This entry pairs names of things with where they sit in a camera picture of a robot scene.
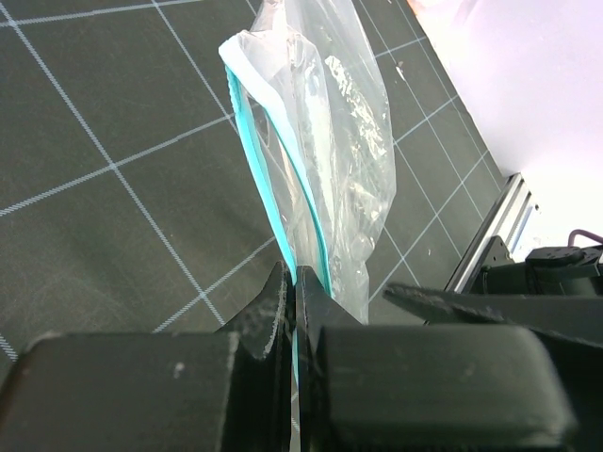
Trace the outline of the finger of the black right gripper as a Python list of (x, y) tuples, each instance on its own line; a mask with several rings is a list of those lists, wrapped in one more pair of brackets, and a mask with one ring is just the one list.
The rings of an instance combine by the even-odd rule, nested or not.
[(389, 283), (383, 296), (431, 323), (513, 324), (544, 336), (602, 347), (602, 298), (474, 295)]

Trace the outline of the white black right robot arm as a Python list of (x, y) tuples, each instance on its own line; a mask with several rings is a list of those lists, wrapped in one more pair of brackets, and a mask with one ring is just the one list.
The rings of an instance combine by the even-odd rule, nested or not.
[(602, 247), (543, 247), (522, 262), (489, 239), (460, 291), (390, 282), (383, 296), (430, 323), (514, 324), (543, 336), (602, 347)]

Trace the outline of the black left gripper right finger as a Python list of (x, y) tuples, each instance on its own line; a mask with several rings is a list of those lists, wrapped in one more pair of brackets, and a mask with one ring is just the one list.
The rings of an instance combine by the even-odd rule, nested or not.
[(304, 451), (564, 451), (578, 419), (544, 344), (512, 325), (367, 326), (296, 281)]

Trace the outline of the clear blue-zip bag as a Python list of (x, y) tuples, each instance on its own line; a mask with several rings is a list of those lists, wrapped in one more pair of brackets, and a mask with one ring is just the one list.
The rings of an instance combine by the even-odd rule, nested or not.
[(219, 54), (287, 267), (311, 267), (367, 321), (367, 260), (397, 187), (388, 97), (353, 3), (265, 1)]

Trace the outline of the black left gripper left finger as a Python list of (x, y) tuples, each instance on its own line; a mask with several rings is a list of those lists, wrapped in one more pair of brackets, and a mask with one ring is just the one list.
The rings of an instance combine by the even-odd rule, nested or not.
[(39, 338), (1, 389), (5, 451), (286, 451), (291, 277), (214, 332)]

